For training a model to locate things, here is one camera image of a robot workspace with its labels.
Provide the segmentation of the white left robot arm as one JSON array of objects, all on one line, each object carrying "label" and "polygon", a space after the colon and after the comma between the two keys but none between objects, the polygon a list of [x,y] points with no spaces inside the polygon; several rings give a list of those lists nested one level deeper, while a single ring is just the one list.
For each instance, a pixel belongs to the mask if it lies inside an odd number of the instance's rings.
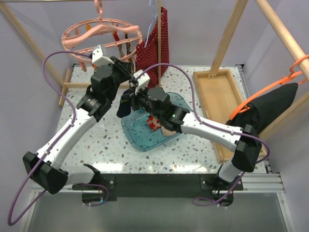
[{"label": "white left robot arm", "polygon": [[56,194],[66,185],[84,184],[96,189],[100,184],[98,170],[85,164],[70,171],[61,166],[78,141],[109,111],[120,85],[130,81],[132,63],[111,57],[112,62],[97,65],[86,92],[75,106],[75,113],[57,134],[37,152],[27,152],[23,163],[30,179],[50,194]]}]

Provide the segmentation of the black garment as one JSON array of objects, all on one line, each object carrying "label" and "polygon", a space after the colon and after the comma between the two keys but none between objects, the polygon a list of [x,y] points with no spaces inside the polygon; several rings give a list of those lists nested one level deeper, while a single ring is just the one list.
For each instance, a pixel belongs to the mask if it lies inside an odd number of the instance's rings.
[{"label": "black garment", "polygon": [[229,119],[226,125],[241,128],[250,125],[257,134],[260,134],[292,105],[298,87],[298,83],[285,84],[253,99],[248,103],[250,108],[248,111]]}]

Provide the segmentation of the brown yellow argyle sock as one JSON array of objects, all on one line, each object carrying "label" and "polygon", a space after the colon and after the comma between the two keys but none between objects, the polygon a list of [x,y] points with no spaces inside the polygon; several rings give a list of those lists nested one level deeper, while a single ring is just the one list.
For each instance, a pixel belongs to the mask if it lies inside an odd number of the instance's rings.
[{"label": "brown yellow argyle sock", "polygon": [[[125,35],[125,38],[128,39],[128,33],[125,32],[124,35]],[[127,42],[127,43],[126,43],[126,54],[127,54],[127,55],[130,55],[130,54],[131,54],[131,44],[130,44],[130,42]],[[131,64],[133,64],[133,59],[132,59],[132,58],[129,58],[128,61],[129,61]]]}]

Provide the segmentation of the pink round clip hanger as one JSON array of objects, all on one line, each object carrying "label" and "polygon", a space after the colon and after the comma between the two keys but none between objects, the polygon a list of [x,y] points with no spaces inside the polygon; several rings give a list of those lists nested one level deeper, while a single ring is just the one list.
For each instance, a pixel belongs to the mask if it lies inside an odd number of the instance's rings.
[{"label": "pink round clip hanger", "polygon": [[[87,71],[87,65],[91,64],[91,58],[83,57],[81,54],[89,56],[94,47],[98,44],[104,46],[111,53],[119,52],[121,61],[134,59],[136,54],[135,45],[142,42],[142,34],[139,26],[132,25],[126,21],[103,17],[102,1],[94,1],[98,17],[82,21],[70,26],[62,35],[61,42],[66,51],[73,51],[77,54],[71,56],[75,58],[81,69]],[[131,44],[131,54],[126,54],[126,43]]]}]

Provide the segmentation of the navy santa sock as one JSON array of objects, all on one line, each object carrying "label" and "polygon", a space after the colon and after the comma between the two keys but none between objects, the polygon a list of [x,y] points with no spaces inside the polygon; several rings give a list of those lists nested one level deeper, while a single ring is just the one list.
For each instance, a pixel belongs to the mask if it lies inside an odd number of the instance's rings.
[{"label": "navy santa sock", "polygon": [[116,113],[116,115],[119,118],[124,118],[124,117],[130,115],[131,106],[132,106],[131,102],[132,102],[131,90],[128,89],[123,93],[123,95],[120,98],[119,108],[118,108],[118,111]]}]

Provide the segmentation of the red beige knit sock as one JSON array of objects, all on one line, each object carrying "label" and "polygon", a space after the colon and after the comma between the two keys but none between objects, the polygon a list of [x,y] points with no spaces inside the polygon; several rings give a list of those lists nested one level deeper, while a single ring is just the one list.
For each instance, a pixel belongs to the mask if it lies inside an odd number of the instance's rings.
[{"label": "red beige knit sock", "polygon": [[149,116],[149,118],[147,119],[146,122],[147,122],[147,124],[149,125],[149,127],[152,131],[157,131],[157,130],[161,129],[162,134],[165,137],[171,137],[171,136],[176,134],[176,131],[169,131],[165,127],[163,127],[160,124],[160,120],[153,117],[153,116]]}]

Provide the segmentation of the wooden tray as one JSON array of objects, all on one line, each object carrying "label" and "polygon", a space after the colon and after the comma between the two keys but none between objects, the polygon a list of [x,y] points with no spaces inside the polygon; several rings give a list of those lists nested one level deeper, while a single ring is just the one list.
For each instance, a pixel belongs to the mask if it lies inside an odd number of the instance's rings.
[{"label": "wooden tray", "polygon": [[194,72],[195,90],[204,117],[224,124],[244,99],[229,69],[219,70],[215,77],[209,77],[209,73]]}]

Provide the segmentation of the teal transparent plastic basin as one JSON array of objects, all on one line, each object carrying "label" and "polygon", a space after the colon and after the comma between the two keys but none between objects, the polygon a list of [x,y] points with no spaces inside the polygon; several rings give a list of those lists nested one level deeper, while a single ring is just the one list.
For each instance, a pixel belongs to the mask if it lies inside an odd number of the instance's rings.
[{"label": "teal transparent plastic basin", "polygon": [[152,129],[153,123],[150,119],[151,115],[143,108],[131,110],[129,115],[121,118],[123,132],[136,149],[148,151],[180,135],[176,132],[166,137],[161,128]]}]

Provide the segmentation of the red polka dot garment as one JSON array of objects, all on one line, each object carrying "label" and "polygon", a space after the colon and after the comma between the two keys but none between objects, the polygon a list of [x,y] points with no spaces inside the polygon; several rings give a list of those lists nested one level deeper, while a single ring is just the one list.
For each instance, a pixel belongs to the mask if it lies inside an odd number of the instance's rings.
[{"label": "red polka dot garment", "polygon": [[158,59],[158,23],[148,39],[136,46],[136,70],[146,70],[158,63],[169,63],[168,11],[161,8],[161,59]]}]

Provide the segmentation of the orange plastic hanger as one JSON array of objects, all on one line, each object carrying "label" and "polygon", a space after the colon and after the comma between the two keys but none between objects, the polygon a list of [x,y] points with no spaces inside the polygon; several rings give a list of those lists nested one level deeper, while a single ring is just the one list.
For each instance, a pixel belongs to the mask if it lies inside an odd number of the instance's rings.
[{"label": "orange plastic hanger", "polygon": [[302,71],[294,71],[294,67],[296,65],[299,65],[302,61],[309,59],[308,55],[303,56],[302,58],[298,59],[289,69],[290,73],[288,76],[284,76],[283,78],[281,78],[280,80],[266,86],[265,88],[261,89],[260,91],[256,92],[255,94],[253,94],[252,96],[250,96],[248,99],[246,99],[245,101],[243,101],[229,116],[229,120],[234,119],[238,114],[244,113],[248,110],[250,110],[250,107],[248,106],[248,104],[256,99],[257,97],[259,97],[260,95],[262,95],[263,93],[273,89],[274,87],[278,86],[278,85],[283,85],[283,84],[287,84],[290,81],[292,81],[295,77],[303,74]]}]

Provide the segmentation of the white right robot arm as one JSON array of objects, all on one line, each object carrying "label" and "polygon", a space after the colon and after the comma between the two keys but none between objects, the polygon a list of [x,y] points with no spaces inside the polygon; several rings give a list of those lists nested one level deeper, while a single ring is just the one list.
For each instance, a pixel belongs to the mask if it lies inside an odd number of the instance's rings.
[{"label": "white right robot arm", "polygon": [[254,171],[262,146],[253,126],[241,128],[199,117],[196,113],[173,104],[169,94],[161,87],[132,87],[128,91],[128,100],[133,110],[145,110],[169,131],[196,135],[233,152],[233,157],[217,172],[217,188],[225,190],[232,185],[237,175]]}]

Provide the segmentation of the wooden drying rack frame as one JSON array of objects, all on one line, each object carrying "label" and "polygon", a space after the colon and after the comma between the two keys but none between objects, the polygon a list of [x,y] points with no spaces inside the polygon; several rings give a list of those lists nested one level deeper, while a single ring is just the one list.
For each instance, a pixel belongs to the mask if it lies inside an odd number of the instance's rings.
[{"label": "wooden drying rack frame", "polygon": [[[234,7],[232,0],[165,0],[168,11],[169,53],[173,64],[210,65]],[[17,2],[9,7],[49,55],[53,66],[64,74],[69,55],[62,54],[61,36],[71,25],[97,17],[94,2]],[[224,64],[247,63],[268,26],[255,3],[248,1]],[[0,142],[38,146],[55,133],[59,119],[52,90],[41,72],[42,63],[10,22],[0,18]]]}]

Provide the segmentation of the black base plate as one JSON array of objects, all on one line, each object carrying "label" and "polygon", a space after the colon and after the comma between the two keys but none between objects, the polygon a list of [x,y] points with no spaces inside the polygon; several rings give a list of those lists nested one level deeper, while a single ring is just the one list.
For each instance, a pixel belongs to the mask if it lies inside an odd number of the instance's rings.
[{"label": "black base plate", "polygon": [[215,174],[100,174],[90,186],[75,184],[84,203],[119,198],[194,198],[217,200],[233,184],[218,183]]}]

